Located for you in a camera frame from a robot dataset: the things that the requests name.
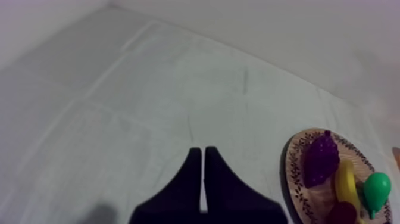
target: white table surface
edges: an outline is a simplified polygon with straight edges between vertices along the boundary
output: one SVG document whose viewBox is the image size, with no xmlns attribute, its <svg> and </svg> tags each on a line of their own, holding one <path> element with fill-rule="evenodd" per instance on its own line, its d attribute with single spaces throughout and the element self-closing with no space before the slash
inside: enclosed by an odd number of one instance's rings
<svg viewBox="0 0 400 224">
<path fill-rule="evenodd" d="M 207 145 L 287 212 L 280 154 L 311 127 L 386 172 L 400 209 L 385 126 L 269 63 L 135 13 L 102 10 L 18 60 L 1 72 L 0 105 L 3 224 L 88 223 L 93 211 L 127 223 L 190 147 Z"/>
</svg>

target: wooden plate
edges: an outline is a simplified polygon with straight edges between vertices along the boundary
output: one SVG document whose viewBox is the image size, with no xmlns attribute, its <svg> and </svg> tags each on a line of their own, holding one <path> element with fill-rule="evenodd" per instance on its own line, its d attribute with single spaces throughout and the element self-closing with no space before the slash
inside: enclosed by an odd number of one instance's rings
<svg viewBox="0 0 400 224">
<path fill-rule="evenodd" d="M 324 184 L 307 189 L 303 183 L 302 155 L 310 144 L 324 133 L 324 129 L 307 129 L 295 135 L 289 142 L 285 171 L 286 182 L 293 206 L 304 224 L 325 223 L 325 218 L 336 202 L 335 187 L 332 177 Z M 353 162 L 355 181 L 360 186 L 375 172 L 374 167 L 366 157 L 349 141 L 332 132 L 332 138 L 339 149 L 340 159 L 348 159 Z M 384 224 L 392 223 L 392 212 L 389 201 L 376 214 L 374 220 L 369 219 L 367 210 L 361 208 L 361 217 L 366 223 Z"/>
</svg>

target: plastic fruit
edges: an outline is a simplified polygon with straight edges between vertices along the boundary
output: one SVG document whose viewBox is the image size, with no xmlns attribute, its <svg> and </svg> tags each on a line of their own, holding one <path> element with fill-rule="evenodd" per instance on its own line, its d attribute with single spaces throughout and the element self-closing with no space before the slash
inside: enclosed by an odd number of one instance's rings
<svg viewBox="0 0 400 224">
<path fill-rule="evenodd" d="M 330 131 L 326 130 L 310 145 L 305 153 L 304 185 L 312 188 L 321 185 L 339 167 L 338 145 L 332 139 Z"/>
<path fill-rule="evenodd" d="M 327 224 L 354 224 L 357 219 L 357 211 L 347 201 L 336 203 L 326 217 Z"/>
<path fill-rule="evenodd" d="M 367 201 L 371 219 L 388 200 L 392 184 L 389 177 L 384 173 L 371 174 L 364 184 L 364 195 Z"/>
<path fill-rule="evenodd" d="M 354 181 L 354 167 L 350 160 L 342 160 L 335 174 L 335 191 L 339 202 L 346 201 L 352 204 L 357 212 L 357 222 L 364 224 L 360 217 L 360 200 Z"/>
</svg>

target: yellow banana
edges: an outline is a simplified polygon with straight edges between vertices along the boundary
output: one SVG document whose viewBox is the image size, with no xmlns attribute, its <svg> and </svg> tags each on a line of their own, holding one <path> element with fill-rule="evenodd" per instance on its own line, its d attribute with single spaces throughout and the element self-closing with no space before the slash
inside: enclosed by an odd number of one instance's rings
<svg viewBox="0 0 400 224">
<path fill-rule="evenodd" d="M 353 163 L 350 160 L 342 160 L 335 174 L 335 191 L 337 200 L 351 203 L 357 211 L 357 223 L 365 224 L 360 217 L 360 200 L 355 188 Z"/>
</svg>

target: purple grapes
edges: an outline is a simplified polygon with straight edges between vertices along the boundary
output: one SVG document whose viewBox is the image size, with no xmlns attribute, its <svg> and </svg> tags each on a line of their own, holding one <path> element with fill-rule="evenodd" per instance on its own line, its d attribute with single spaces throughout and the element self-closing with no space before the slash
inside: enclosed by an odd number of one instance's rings
<svg viewBox="0 0 400 224">
<path fill-rule="evenodd" d="M 333 141 L 330 131 L 318 137 L 305 153 L 304 185 L 306 188 L 323 184 L 339 167 L 338 145 Z"/>
</svg>

